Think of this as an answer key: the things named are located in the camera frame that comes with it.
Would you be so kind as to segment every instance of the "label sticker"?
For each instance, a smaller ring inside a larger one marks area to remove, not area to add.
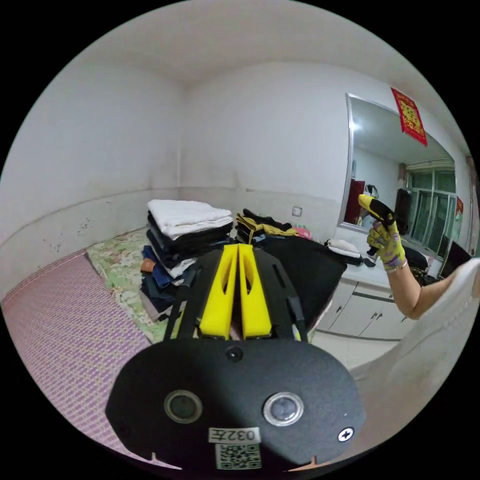
[[[260,429],[252,428],[209,428],[208,442],[211,444],[260,444]]]
[[[216,443],[215,461],[217,470],[261,469],[260,445],[258,443]]]

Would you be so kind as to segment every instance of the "yellow floral glove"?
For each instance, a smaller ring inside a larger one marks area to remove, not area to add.
[[[378,256],[387,273],[405,265],[405,250],[395,221],[388,226],[388,229],[379,221],[374,222],[366,241],[371,247],[378,249]]]

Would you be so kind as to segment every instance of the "stack of folded clothes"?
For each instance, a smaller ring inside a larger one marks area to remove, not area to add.
[[[149,245],[142,252],[140,290],[164,312],[198,257],[235,242],[229,235],[233,218],[228,210],[185,200],[152,200],[147,218]]]
[[[243,209],[243,215],[236,215],[236,234],[240,241],[256,245],[268,237],[299,237],[300,233],[290,223],[280,223],[271,216],[259,216]]]

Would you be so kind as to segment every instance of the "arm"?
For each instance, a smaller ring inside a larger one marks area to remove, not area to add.
[[[447,291],[456,272],[444,280],[420,286],[408,265],[388,273],[388,282],[398,309],[409,319],[420,318]]]
[[[367,242],[377,248],[398,309],[406,317],[418,319],[446,292],[456,272],[437,283],[420,286],[407,264],[397,224],[391,216],[388,220],[388,229],[378,221],[373,224]]]

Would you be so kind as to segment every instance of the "red banner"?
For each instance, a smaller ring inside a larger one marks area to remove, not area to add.
[[[464,214],[464,203],[457,197],[455,214]]]
[[[427,134],[425,133],[419,109],[415,102],[403,93],[391,89],[395,98],[398,113],[400,114],[401,131],[427,146]]]

